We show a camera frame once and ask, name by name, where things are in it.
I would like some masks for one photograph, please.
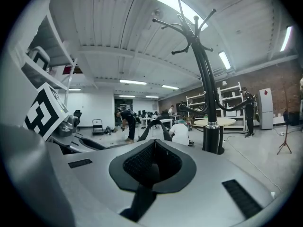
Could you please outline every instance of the white ceiling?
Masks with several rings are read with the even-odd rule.
[[[232,68],[239,72],[249,67],[285,57],[279,52],[292,22],[275,0],[188,0],[205,18],[212,9],[208,28],[201,32],[201,43],[214,48],[207,52],[214,70],[225,71],[218,52],[225,51]],[[77,51],[78,65],[86,80],[72,85],[111,83],[116,94],[165,97],[172,92],[199,85],[199,71],[185,38],[171,29],[162,30],[152,22],[155,10],[160,20],[178,22],[177,13],[155,0],[52,0],[51,13],[63,40]],[[148,82],[146,86],[124,85],[119,79]]]

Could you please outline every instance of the floor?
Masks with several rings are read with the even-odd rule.
[[[285,132],[285,126],[277,126],[275,129],[261,131],[255,129],[255,135],[245,138],[244,134],[237,134],[229,131],[224,134],[223,147],[224,157],[235,165],[246,171],[251,176],[262,182],[271,192],[278,196],[281,191],[292,187],[298,174],[303,167],[303,133],[300,126],[290,126],[287,136],[287,143],[292,151],[290,154],[285,146],[277,155],[279,146],[284,142],[285,137],[278,133]],[[135,141],[142,135],[145,129],[136,128]],[[124,144],[128,136],[128,129],[124,132],[118,130],[111,135],[92,136],[91,128],[83,128],[80,133],[104,146]],[[197,150],[202,149],[203,133],[197,129],[189,132],[189,138],[194,141]],[[164,139],[162,129],[154,129],[149,132],[147,139]]]

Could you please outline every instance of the tripod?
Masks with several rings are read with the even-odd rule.
[[[287,111],[287,119],[284,121],[286,122],[286,133],[285,133],[285,140],[282,143],[282,145],[279,146],[280,150],[278,151],[277,155],[280,153],[280,151],[282,150],[283,146],[287,146],[287,148],[290,151],[290,154],[292,153],[292,151],[290,150],[288,144],[287,144],[287,133],[288,133],[288,124],[289,124],[289,118],[288,118],[288,101],[287,101],[287,95],[286,95],[286,90],[285,90],[285,84],[283,83],[283,89],[284,89],[284,94],[285,94],[285,101],[286,101],[286,111]]]
[[[153,22],[164,25],[161,29],[171,28],[179,33],[181,33],[187,40],[187,47],[180,51],[172,51],[171,53],[178,54],[182,52],[188,52],[189,48],[192,47],[193,52],[195,54],[195,58],[198,64],[198,68],[201,74],[201,81],[204,88],[205,95],[205,104],[201,111],[194,110],[190,107],[187,107],[185,104],[180,104],[179,109],[181,111],[187,111],[194,114],[208,114],[208,124],[205,127],[205,137],[204,137],[204,145],[205,151],[212,152],[218,154],[218,144],[219,144],[219,129],[220,126],[217,123],[217,115],[216,115],[216,104],[225,111],[235,111],[237,109],[242,108],[243,106],[250,104],[252,102],[252,98],[247,97],[245,101],[236,105],[233,108],[225,108],[220,104],[219,95],[217,91],[217,87],[215,84],[214,73],[211,67],[211,64],[208,60],[205,51],[214,50],[212,48],[207,48],[203,46],[200,42],[200,32],[203,25],[207,22],[207,20],[216,12],[215,9],[211,11],[211,13],[205,18],[205,20],[198,26],[198,16],[194,16],[195,23],[188,23],[184,17],[181,1],[178,0],[180,14],[178,14],[178,19],[181,24],[173,23],[167,24],[165,22],[159,21],[157,19],[153,19]]]
[[[288,132],[288,124],[286,125],[286,133],[285,133],[285,140],[284,142],[282,143],[282,145],[279,146],[280,150],[278,151],[277,155],[280,153],[280,151],[282,150],[283,146],[287,146],[287,148],[289,149],[290,151],[290,154],[292,154],[292,151],[290,150],[288,144],[287,144],[287,132]]]

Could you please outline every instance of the refrigerator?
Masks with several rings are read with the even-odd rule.
[[[262,89],[258,92],[258,110],[260,128],[262,130],[272,129],[274,124],[274,108],[270,88]]]

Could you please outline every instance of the white wall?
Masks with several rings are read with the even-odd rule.
[[[59,93],[64,102],[64,94]],[[93,119],[101,119],[103,128],[114,128],[114,90],[113,88],[84,88],[80,92],[69,92],[67,109],[73,115],[75,110],[82,112],[79,126],[92,126]]]
[[[145,110],[147,112],[159,112],[159,104],[156,100],[144,100],[144,99],[134,99],[133,100],[133,111],[135,113],[138,113],[138,111]]]

